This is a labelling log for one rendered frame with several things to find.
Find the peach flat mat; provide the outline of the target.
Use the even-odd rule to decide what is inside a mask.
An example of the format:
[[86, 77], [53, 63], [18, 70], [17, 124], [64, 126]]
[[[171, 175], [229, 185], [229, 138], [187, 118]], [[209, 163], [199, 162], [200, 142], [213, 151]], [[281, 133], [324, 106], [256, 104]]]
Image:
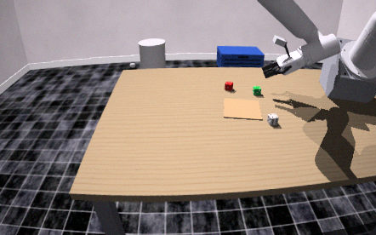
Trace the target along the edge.
[[258, 100], [224, 99], [224, 118], [263, 120]]

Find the green die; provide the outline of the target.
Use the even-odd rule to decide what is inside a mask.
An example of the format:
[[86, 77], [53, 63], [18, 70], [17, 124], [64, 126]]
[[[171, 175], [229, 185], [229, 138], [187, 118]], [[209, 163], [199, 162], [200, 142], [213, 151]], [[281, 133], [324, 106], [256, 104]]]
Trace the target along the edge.
[[261, 94], [261, 88], [260, 88], [260, 86], [254, 86], [253, 87], [253, 94], [254, 95], [260, 95]]

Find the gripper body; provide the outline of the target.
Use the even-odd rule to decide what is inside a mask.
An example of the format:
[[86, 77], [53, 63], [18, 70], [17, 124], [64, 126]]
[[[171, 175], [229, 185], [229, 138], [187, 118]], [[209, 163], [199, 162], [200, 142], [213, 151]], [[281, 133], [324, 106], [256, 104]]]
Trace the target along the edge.
[[276, 59], [278, 65], [281, 67], [281, 70], [286, 66], [292, 66], [287, 72], [283, 74], [284, 76], [288, 75], [289, 73], [295, 72], [305, 66], [303, 55], [301, 54], [299, 49], [289, 54], [290, 57], [285, 54]]

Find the white die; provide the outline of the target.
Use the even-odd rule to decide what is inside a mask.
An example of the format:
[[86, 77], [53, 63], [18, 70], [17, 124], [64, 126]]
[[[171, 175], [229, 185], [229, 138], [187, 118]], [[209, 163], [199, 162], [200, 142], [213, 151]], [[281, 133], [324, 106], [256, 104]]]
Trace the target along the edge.
[[277, 125], [279, 117], [274, 114], [268, 114], [267, 122], [269, 125]]

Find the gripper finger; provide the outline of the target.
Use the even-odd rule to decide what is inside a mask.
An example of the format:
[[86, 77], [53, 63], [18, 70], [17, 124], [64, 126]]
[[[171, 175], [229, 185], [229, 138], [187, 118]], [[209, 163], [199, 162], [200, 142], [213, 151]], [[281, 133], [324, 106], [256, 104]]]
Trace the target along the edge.
[[278, 65], [277, 61], [275, 60], [274, 62], [271, 62], [270, 64], [268, 64], [266, 66], [262, 66], [261, 68], [262, 68], [263, 71], [266, 71], [266, 70], [274, 68], [276, 66], [279, 66], [279, 65]]
[[277, 74], [284, 74], [286, 71], [288, 71], [292, 66], [286, 66], [281, 70], [280, 66], [276, 66], [275, 68], [268, 69], [266, 71], [263, 71], [265, 78], [272, 77]]

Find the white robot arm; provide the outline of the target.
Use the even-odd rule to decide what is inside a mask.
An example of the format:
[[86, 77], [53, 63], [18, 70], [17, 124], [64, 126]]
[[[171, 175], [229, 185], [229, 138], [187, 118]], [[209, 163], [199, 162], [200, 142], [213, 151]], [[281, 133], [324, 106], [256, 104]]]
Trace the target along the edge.
[[[257, 1], [294, 36], [307, 42], [306, 45], [299, 47], [306, 66], [340, 53], [338, 39], [333, 34], [324, 37], [294, 0]], [[285, 39], [274, 36], [273, 42], [284, 47], [290, 57]], [[341, 59], [345, 67], [355, 76], [363, 79], [376, 77], [376, 12], [357, 39], [357, 43], [348, 42], [342, 48]]]

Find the red die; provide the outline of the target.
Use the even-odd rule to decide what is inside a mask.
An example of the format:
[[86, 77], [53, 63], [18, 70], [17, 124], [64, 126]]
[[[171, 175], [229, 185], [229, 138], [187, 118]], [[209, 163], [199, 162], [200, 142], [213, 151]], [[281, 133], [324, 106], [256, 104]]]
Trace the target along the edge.
[[232, 91], [233, 89], [233, 83], [232, 82], [226, 82], [225, 83], [225, 90]]

